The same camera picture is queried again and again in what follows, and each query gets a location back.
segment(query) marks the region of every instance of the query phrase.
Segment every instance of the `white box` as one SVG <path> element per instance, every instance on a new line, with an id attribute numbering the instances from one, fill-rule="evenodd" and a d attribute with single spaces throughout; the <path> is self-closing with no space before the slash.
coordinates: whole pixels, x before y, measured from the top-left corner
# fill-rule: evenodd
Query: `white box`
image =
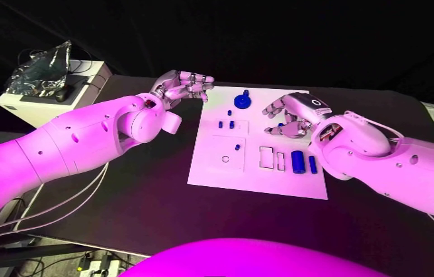
<path id="1" fill-rule="evenodd" d="M 71 105 L 24 102 L 21 99 L 24 95 L 5 93 L 0 95 L 0 106 L 8 109 L 21 119 L 24 119 L 35 128 L 40 128 L 63 113 L 90 106 L 94 104 L 100 89 L 112 77 L 113 73 L 103 61 L 70 61 L 70 70 L 83 71 L 73 73 L 73 75 L 91 76 L 89 83 L 94 85 L 84 85 Z"/>

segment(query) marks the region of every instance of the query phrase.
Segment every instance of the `table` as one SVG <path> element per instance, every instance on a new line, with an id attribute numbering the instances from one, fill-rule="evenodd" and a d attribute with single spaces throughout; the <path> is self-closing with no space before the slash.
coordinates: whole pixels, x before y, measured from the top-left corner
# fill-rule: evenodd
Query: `table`
<path id="1" fill-rule="evenodd" d="M 153 83 L 153 78 L 113 76 L 97 102 L 146 92 Z M 409 137 L 434 141 L 424 106 L 393 91 L 217 84 L 309 90 L 337 113 L 352 110 Z M 266 239 L 324 251 L 394 276 L 433 276 L 434 222 L 361 181 L 325 174 L 328 201 L 188 185 L 201 109 L 198 100 L 182 101 L 174 110 L 184 117 L 179 133 L 162 132 L 116 159 L 86 206 L 31 234 L 142 255 L 210 238 Z M 73 196 L 97 173 L 45 184 L 29 214 Z M 86 197 L 21 228 L 52 221 Z"/>

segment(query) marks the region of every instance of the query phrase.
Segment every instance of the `power strip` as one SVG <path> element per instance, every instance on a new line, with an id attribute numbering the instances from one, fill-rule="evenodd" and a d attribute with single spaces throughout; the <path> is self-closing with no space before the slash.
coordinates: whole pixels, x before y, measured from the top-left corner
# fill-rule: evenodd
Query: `power strip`
<path id="1" fill-rule="evenodd" d="M 93 272 L 100 270 L 100 265 L 102 265 L 102 260 L 94 260 L 91 262 L 91 266 L 89 268 L 89 270 L 81 271 L 80 273 L 80 277 L 91 277 L 93 276 Z M 112 261 L 112 267 L 109 269 L 109 275 L 107 277 L 117 277 L 122 274 L 120 271 L 120 261 L 119 260 L 113 260 Z"/>

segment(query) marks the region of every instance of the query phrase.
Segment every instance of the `floor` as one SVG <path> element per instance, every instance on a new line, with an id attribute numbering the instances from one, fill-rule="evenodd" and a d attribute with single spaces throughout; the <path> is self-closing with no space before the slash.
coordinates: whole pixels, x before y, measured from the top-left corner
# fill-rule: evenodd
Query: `floor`
<path id="1" fill-rule="evenodd" d="M 424 105 L 426 105 L 426 108 L 427 108 L 427 110 L 430 112 L 430 115 L 434 119 L 434 105 L 427 104 L 427 103 L 424 103 Z M 64 243 L 63 241 L 58 241 L 55 239 L 42 239 L 41 242 L 38 243 L 38 245 L 63 244 L 63 243 Z M 106 251 L 93 252 L 91 255 L 93 255 L 94 260 L 102 260 L 102 257 L 103 257 L 104 254 L 106 254 Z M 127 254 L 125 254 L 125 253 L 117 253 L 117 254 L 125 260 L 127 260 Z M 77 267 L 78 267 L 78 263 L 80 263 L 80 257 L 83 255 L 84 255 L 84 253 L 74 253 L 74 254 L 67 254 L 67 255 L 60 255 L 60 256 L 44 257 L 42 261 L 44 261 L 47 266 L 50 264 L 52 264 L 55 261 L 60 261 L 61 259 L 78 257 L 77 259 L 65 260 L 65 261 L 60 262 L 58 264 L 55 264 L 54 266 L 51 266 L 44 271 L 44 277 L 60 277 L 60 276 L 63 276 L 63 277 L 78 277 L 80 272 L 77 271 Z M 130 262 L 133 264 L 138 264 L 145 259 L 146 258 L 142 258 L 139 256 L 132 256 L 130 257 Z M 31 276 L 40 277 L 41 274 L 34 275 L 34 270 L 35 270 L 37 265 L 38 265 L 38 263 L 35 261 L 28 261 L 21 268 L 16 268 L 15 273 L 12 274 L 12 276 L 21 277 L 21 275 L 22 275 L 22 276 L 28 276 L 28 277 L 31 277 Z"/>

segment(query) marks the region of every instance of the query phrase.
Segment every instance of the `black curtain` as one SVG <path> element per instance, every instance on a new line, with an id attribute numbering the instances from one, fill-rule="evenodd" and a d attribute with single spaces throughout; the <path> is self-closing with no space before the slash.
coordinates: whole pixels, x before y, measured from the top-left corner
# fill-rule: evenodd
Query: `black curtain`
<path id="1" fill-rule="evenodd" d="M 434 102 L 433 0 L 2 0 L 0 14 L 3 81 L 24 48 L 71 39 L 125 75 L 181 69 Z"/>

